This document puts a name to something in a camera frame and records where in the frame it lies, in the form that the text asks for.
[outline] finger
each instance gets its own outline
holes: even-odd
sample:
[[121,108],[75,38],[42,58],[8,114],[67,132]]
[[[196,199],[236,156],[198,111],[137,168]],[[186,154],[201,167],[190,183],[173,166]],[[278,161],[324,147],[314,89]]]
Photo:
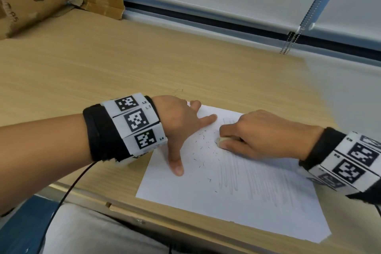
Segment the finger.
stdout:
[[192,101],[190,101],[190,108],[193,111],[198,112],[200,107],[201,107],[201,102],[199,100],[192,100]]
[[176,176],[184,174],[183,163],[181,162],[180,150],[183,144],[168,142],[169,167]]
[[217,115],[216,114],[211,114],[210,116],[202,117],[202,118],[200,118],[200,126],[202,128],[206,127],[206,126],[209,126],[212,123],[214,123],[216,120],[217,120]]
[[219,128],[219,136],[220,137],[230,137],[237,136],[239,137],[237,124],[224,124]]
[[236,140],[224,140],[218,145],[220,148],[233,152],[235,154],[244,155],[249,158],[259,158],[259,154],[253,150],[248,144]]

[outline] paper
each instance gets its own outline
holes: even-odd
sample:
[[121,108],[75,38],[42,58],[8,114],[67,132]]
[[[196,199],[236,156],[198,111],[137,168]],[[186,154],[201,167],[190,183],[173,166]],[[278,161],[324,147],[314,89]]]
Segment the paper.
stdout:
[[295,172],[295,159],[249,160],[217,147],[219,127],[240,113],[202,106],[217,121],[187,139],[184,175],[168,166],[165,147],[152,154],[136,197],[241,225],[321,242],[331,234],[315,188]]

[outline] desk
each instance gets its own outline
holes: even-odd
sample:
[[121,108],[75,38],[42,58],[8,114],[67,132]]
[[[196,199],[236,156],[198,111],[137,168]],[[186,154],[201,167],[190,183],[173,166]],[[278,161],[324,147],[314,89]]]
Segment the desk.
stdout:
[[[0,41],[0,52],[0,125],[79,113],[142,92],[335,126],[302,59],[220,40],[73,10]],[[332,235],[320,244],[135,198],[149,159],[125,168],[98,163],[69,201],[226,253],[381,252],[374,206],[325,187],[317,193]],[[58,199],[81,171],[41,194]]]

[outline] person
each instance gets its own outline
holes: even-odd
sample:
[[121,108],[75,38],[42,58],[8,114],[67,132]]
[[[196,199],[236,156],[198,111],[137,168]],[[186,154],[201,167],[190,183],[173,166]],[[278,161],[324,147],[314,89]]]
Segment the person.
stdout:
[[[123,161],[126,156],[132,159],[164,142],[171,170],[183,175],[183,143],[217,119],[215,114],[198,118],[200,107],[197,100],[188,106],[174,96],[150,98],[139,93],[94,105],[83,114],[0,127],[0,214],[92,162],[111,158]],[[152,131],[144,126],[135,135],[133,129],[144,123]],[[221,141],[219,146],[225,150],[254,159],[295,158],[311,180],[349,198],[381,202],[381,172],[377,169],[381,143],[371,138],[288,121],[264,110],[221,126],[220,136],[240,139]],[[327,166],[325,161],[332,157],[338,162]]]

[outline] white pants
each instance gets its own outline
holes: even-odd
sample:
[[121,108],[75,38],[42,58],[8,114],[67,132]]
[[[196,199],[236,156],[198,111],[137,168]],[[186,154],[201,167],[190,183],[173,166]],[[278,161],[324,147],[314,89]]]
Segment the white pants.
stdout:
[[64,204],[50,224],[43,254],[167,254],[168,251],[163,244],[107,216]]

